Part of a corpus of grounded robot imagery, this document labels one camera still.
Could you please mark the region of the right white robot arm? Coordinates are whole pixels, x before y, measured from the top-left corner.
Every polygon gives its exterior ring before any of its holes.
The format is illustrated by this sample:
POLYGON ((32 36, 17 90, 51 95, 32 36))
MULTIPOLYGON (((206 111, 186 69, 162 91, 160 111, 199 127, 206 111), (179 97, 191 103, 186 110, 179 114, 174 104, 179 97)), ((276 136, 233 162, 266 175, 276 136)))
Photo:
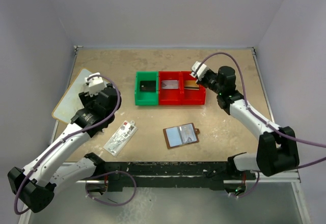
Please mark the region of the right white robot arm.
POLYGON ((244 95, 236 89, 233 68, 222 66, 215 73, 206 65, 196 62, 191 75, 197 84, 215 92, 219 107, 240 121, 258 140, 256 153, 229 157, 236 170, 260 171, 269 177, 299 165, 297 144, 292 140, 295 136, 293 129, 269 121, 245 100, 244 95))

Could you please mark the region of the brown leather card holder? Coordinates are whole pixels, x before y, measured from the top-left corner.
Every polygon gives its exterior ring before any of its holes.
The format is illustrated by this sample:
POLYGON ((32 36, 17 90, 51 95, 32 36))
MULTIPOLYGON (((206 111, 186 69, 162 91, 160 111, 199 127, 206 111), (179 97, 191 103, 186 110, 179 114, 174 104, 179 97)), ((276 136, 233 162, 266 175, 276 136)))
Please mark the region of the brown leather card holder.
POLYGON ((199 142, 200 130, 193 123, 169 127, 162 130, 168 149, 199 142))

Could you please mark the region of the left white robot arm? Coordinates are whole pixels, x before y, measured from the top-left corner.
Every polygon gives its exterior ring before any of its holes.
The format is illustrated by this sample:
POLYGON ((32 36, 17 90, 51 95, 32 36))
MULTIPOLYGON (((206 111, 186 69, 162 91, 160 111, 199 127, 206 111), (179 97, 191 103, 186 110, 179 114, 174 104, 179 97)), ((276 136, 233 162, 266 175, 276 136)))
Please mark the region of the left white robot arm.
POLYGON ((82 144, 89 141, 114 120, 121 106, 121 95, 113 85, 107 85, 94 98, 86 93, 79 94, 84 108, 76 112, 64 132, 35 160, 24 168, 13 167, 7 177, 15 194, 14 212, 21 200, 34 213, 42 211, 55 196, 58 184, 55 172, 62 163, 82 144))

